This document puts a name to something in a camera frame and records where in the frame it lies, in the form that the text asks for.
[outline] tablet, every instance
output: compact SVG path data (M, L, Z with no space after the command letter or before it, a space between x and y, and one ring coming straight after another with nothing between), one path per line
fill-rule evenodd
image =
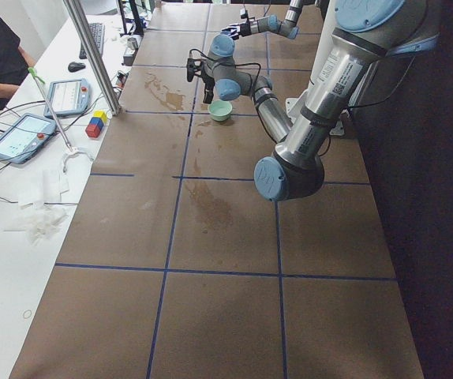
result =
M90 86L85 79L52 81L47 98L58 117L75 116L86 111L90 102ZM44 116L53 117L47 106Z
M24 114L0 136L0 159L24 163L46 144L55 129L53 120Z

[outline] white table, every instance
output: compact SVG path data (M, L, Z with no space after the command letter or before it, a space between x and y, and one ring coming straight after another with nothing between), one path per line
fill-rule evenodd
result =
M110 77L119 69L127 71L122 66L122 56L125 46L119 40L118 26L121 19L118 16L88 17L90 22L99 21L106 25L106 39L103 50L103 60ZM80 41L69 19L54 38L51 45L38 61L38 74L46 81L58 81L69 78L84 77L91 85L92 101L101 95L99 85L88 60L83 62L86 69L69 73L67 66L72 61L79 61ZM29 101L41 100L39 90L31 77L27 77L8 106L14 107ZM25 112L42 115L44 106L17 108L19 114ZM110 117L105 100L101 99L94 110L105 110ZM106 128L98 139L90 139L84 129L92 114L87 114L68 130L67 135L74 146L86 148L96 156L102 144ZM15 114L6 113L0 122L11 124L17 119ZM67 118L63 125L67 126L74 118ZM0 129L8 126L0 123ZM62 156L66 151L63 139L54 137L35 157L24 165L10 165L0 171L0 197L11 201L18 200L21 191L31 191L32 178L39 178L45 170L58 172ZM62 194L61 202L77 203L88 180L92 162L85 155L74 156L67 162L66 179L69 191ZM28 231L4 231L11 220L21 216L18 204L0 201L0 379L9 376L17 359L33 315L39 305L39 300L51 274L55 259L66 236L76 206L53 205L55 212L58 208L65 210L66 216L57 226L54 233L48 233L44 238L32 242Z

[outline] green bowl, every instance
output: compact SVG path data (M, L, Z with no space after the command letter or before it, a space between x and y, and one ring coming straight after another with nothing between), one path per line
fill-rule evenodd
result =
M208 106L209 114L215 121L225 121L230 118L232 104L230 101L215 100Z

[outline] black keyboard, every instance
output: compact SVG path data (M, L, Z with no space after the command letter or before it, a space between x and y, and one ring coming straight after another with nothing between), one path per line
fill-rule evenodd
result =
M90 26L90 31L92 32L93 39L95 40L95 44L99 49L100 55L103 53L103 34L106 30L104 24L99 22L92 22L88 24ZM86 59L86 51L84 50L83 44L81 44L81 50L79 51L79 58Z

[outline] black wall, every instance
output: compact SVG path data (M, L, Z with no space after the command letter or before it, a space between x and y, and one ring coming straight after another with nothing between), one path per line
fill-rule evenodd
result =
M383 62L362 102L383 99L406 67ZM453 379L453 2L436 51L355 124L425 377Z

